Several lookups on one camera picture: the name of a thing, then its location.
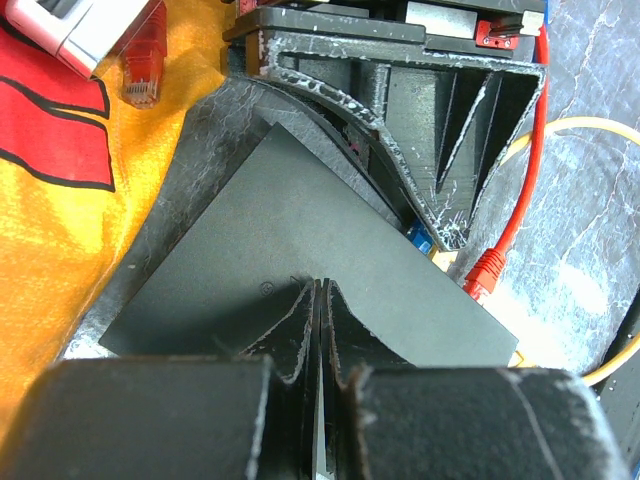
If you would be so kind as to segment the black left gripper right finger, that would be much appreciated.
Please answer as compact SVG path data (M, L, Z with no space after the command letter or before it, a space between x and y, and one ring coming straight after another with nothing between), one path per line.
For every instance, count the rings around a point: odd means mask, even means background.
M541 368L419 368L322 287L326 463L337 479L627 479L584 381Z

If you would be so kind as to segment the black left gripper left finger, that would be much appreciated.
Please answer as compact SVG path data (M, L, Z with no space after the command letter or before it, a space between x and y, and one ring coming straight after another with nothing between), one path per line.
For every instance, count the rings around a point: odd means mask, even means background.
M29 389L5 479L311 479L322 285L235 358L64 361Z

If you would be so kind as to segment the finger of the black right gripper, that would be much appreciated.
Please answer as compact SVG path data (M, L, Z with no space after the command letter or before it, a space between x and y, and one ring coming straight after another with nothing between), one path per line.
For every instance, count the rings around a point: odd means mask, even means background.
M390 225L398 230L405 228L406 221L357 165L355 155L347 151L345 142L322 115L299 98L269 84L232 76L227 79L227 86L249 96L250 113L254 116L249 124L256 128L258 137L264 137L275 125L282 126Z
M420 44L265 30L262 78L360 131L445 251L468 242L497 163L540 97L547 70Z

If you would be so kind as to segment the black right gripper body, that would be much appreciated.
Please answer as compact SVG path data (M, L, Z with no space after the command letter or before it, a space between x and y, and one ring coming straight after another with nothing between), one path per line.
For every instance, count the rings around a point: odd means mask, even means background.
M223 33L258 30L418 44L428 51L511 55L545 25L543 1L235 1Z

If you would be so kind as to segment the black network switch box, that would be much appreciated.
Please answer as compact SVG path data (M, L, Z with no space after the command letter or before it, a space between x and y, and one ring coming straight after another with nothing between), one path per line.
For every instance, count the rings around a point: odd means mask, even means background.
M284 127L273 127L102 336L237 355L331 284L348 366L500 367L516 338Z

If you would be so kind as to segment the yellow ethernet cable long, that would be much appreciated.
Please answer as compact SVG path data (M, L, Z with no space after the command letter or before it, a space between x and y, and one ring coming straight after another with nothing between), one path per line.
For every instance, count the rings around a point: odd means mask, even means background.
M516 368L570 371L588 386L638 351L613 343L639 285L639 129L594 116L547 123L529 205L513 222L533 137L498 161L464 248L436 263L517 341Z

